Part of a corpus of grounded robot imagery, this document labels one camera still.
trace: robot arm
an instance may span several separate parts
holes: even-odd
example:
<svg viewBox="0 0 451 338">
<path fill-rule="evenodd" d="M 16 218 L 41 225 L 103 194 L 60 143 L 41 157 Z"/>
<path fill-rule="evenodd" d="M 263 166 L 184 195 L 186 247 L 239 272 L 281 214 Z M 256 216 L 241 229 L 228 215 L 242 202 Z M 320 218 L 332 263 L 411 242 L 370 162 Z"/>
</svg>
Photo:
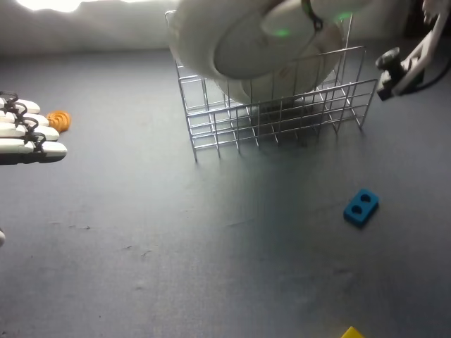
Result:
<svg viewBox="0 0 451 338">
<path fill-rule="evenodd" d="M 450 9 L 451 0 L 424 0 L 425 23 L 430 23 L 432 19 L 438 17 L 434 28 L 405 60 L 400 60 L 400 49 L 396 48 L 383 54 L 376 61 L 376 66 L 384 70 L 377 89 L 383 101 L 392 96 L 411 94 L 430 87 L 449 70 L 451 63 L 448 63 L 443 73 L 434 81 L 420 86 L 424 78 L 424 69 L 432 61 L 438 41 L 445 29 Z"/>
</svg>

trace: orange spiral toy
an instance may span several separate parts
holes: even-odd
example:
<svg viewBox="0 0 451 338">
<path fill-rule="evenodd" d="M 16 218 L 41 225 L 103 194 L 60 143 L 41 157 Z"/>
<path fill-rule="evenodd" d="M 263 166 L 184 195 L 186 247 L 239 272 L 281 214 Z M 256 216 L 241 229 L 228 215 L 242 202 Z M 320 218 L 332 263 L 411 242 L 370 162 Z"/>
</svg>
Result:
<svg viewBox="0 0 451 338">
<path fill-rule="evenodd" d="M 52 111 L 47 115 L 47 120 L 49 120 L 50 127 L 55 128 L 58 132 L 68 130 L 72 122 L 67 111 Z"/>
</svg>

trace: wire basket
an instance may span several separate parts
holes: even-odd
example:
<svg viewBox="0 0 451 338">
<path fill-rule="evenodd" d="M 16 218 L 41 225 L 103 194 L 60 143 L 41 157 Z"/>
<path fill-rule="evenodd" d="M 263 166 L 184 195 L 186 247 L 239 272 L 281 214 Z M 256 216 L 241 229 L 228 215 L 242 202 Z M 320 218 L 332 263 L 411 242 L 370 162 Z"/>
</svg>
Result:
<svg viewBox="0 0 451 338">
<path fill-rule="evenodd" d="M 168 24 L 173 13 L 166 13 Z M 229 93 L 223 93 L 214 80 L 198 76 L 175 61 L 194 159 L 197 161 L 199 150 L 212 147 L 220 156 L 220 148 L 226 145 L 234 144 L 240 151 L 243 142 L 251 141 L 260 147 L 263 139 L 271 138 L 280 144 L 281 136 L 287 133 L 300 140 L 303 132 L 313 130 L 319 138 L 325 126 L 331 126 L 338 135 L 347 121 L 354 121 L 362 129 L 378 80 L 361 80 L 366 47 L 348 47 L 351 30 L 352 17 L 347 23 L 344 49 L 293 61 L 299 63 L 328 54 L 340 56 L 331 74 L 322 83 L 315 83 L 315 90 L 265 102 L 252 101 L 252 81 L 250 104 L 241 104 L 233 101 Z"/>
</svg>

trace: blue block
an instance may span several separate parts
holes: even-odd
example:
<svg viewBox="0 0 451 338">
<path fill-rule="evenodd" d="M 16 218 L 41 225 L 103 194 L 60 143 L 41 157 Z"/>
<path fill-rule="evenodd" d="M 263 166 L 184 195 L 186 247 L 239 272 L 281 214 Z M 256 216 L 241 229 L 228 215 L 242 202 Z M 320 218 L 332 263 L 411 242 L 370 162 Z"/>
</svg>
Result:
<svg viewBox="0 0 451 338">
<path fill-rule="evenodd" d="M 344 217 L 357 227 L 363 227 L 378 207 L 379 198 L 369 190 L 362 189 L 346 207 Z"/>
</svg>

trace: gray tabletop surface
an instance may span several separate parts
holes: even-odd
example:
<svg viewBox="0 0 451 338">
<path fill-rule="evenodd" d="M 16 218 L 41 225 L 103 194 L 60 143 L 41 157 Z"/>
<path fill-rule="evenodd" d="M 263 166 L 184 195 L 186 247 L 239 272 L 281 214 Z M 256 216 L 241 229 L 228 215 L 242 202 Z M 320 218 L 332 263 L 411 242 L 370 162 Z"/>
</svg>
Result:
<svg viewBox="0 0 451 338">
<path fill-rule="evenodd" d="M 198 164 L 168 51 L 1 60 L 0 88 L 73 116 L 63 161 L 0 168 L 1 338 L 451 337 L 450 76 L 363 133 Z"/>
</svg>

